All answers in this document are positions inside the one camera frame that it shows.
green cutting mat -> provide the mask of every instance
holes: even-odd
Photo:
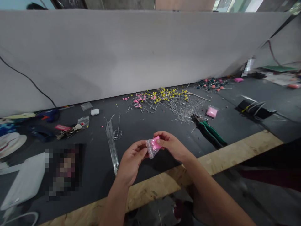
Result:
[[[265,66],[262,67],[268,70],[277,71],[277,72],[286,72],[286,71],[297,71],[297,68],[285,67],[285,66]]]

wooden board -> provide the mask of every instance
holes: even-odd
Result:
[[[283,144],[281,140],[265,130],[202,156],[198,160],[210,175],[214,175],[281,144]],[[192,181],[183,165],[135,184],[129,189],[126,212],[137,209],[158,198],[163,198],[190,184],[192,184]],[[103,198],[48,221],[42,226],[98,225],[105,202],[106,198]]]
[[[156,10],[212,11],[215,0],[156,0]]]

white backdrop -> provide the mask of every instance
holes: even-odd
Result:
[[[0,55],[57,106],[236,70],[289,13],[0,11]],[[0,116],[52,108],[0,62]]]

hand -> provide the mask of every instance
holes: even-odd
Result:
[[[145,158],[147,158],[146,140],[133,143],[122,156],[116,180],[131,187],[137,177],[138,168]]]
[[[163,149],[167,148],[170,154],[178,161],[183,162],[191,152],[172,134],[166,131],[158,131],[154,133],[154,138],[160,136],[160,140],[157,143],[160,144]]]

pink object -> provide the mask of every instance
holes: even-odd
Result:
[[[215,108],[215,107],[209,105],[206,114],[209,115],[209,116],[211,116],[211,117],[213,117],[213,118],[215,118],[217,112],[218,112],[218,109],[217,109],[217,108]]]
[[[55,128],[59,129],[59,130],[62,130],[62,131],[71,129],[71,127],[63,126],[63,125],[60,125],[60,124],[58,124]]]
[[[156,136],[154,139],[149,139],[146,141],[147,152],[150,156],[150,159],[152,159],[162,148],[162,146],[157,143],[158,139],[160,139],[160,137]]]
[[[290,84],[288,85],[289,88],[297,89],[301,87],[301,84]]]
[[[233,79],[235,82],[242,82],[243,81],[243,78],[235,78]]]

